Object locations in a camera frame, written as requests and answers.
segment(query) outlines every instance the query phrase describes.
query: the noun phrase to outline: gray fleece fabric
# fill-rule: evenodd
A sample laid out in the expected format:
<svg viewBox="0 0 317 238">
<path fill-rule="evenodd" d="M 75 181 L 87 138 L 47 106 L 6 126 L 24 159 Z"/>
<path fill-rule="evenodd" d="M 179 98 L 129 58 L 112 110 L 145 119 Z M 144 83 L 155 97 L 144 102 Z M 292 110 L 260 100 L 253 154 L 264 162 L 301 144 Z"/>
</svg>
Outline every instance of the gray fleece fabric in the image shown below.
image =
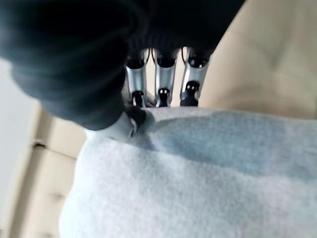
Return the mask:
<svg viewBox="0 0 317 238">
<path fill-rule="evenodd" d="M 62 238 L 317 238 L 317 121 L 154 109 L 89 137 Z"/>
</svg>

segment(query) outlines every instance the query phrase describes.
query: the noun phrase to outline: white wall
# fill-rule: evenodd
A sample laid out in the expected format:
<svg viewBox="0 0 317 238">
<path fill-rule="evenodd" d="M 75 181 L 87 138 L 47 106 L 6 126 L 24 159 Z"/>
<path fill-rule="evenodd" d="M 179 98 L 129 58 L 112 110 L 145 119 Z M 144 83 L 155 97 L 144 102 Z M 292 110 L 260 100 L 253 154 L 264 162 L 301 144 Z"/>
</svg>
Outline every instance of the white wall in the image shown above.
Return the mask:
<svg viewBox="0 0 317 238">
<path fill-rule="evenodd" d="M 9 63 L 0 59 L 0 221 L 14 168 L 29 144 L 34 115 L 35 102 L 17 88 Z"/>
</svg>

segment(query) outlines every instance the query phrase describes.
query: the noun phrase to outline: dark fabric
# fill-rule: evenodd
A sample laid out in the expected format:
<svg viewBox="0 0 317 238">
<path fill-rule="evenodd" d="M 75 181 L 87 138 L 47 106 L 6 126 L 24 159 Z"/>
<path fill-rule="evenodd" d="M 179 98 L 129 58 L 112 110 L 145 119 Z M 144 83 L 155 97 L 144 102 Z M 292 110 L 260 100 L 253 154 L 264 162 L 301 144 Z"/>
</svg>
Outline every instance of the dark fabric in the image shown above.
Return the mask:
<svg viewBox="0 0 317 238">
<path fill-rule="evenodd" d="M 243 0 L 0 0 L 0 56 L 52 114 L 87 129 L 113 124 L 128 53 L 213 49 Z"/>
</svg>

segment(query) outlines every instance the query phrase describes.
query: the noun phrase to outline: white cloth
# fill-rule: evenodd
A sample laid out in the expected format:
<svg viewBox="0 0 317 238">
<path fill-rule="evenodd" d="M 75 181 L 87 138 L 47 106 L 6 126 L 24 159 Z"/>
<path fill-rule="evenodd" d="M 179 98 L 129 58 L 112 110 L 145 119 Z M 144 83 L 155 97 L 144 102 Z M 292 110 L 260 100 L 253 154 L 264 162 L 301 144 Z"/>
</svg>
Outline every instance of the white cloth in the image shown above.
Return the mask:
<svg viewBox="0 0 317 238">
<path fill-rule="evenodd" d="M 315 238 L 317 121 L 155 109 L 78 158 L 62 238 Z"/>
</svg>

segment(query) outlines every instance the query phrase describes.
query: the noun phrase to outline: beige cushion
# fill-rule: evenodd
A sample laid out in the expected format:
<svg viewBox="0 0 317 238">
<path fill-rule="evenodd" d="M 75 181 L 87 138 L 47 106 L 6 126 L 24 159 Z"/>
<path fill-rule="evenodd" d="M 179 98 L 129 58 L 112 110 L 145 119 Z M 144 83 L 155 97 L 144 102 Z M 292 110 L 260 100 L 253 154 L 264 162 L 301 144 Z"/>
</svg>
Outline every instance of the beige cushion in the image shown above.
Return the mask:
<svg viewBox="0 0 317 238">
<path fill-rule="evenodd" d="M 316 0 L 247 0 L 213 55 L 200 105 L 315 119 L 316 26 Z"/>
<path fill-rule="evenodd" d="M 58 220 L 74 176 L 75 159 L 44 150 L 19 238 L 58 237 Z"/>
<path fill-rule="evenodd" d="M 77 158 L 85 140 L 82 127 L 71 121 L 53 118 L 46 145 L 52 151 Z"/>
</svg>

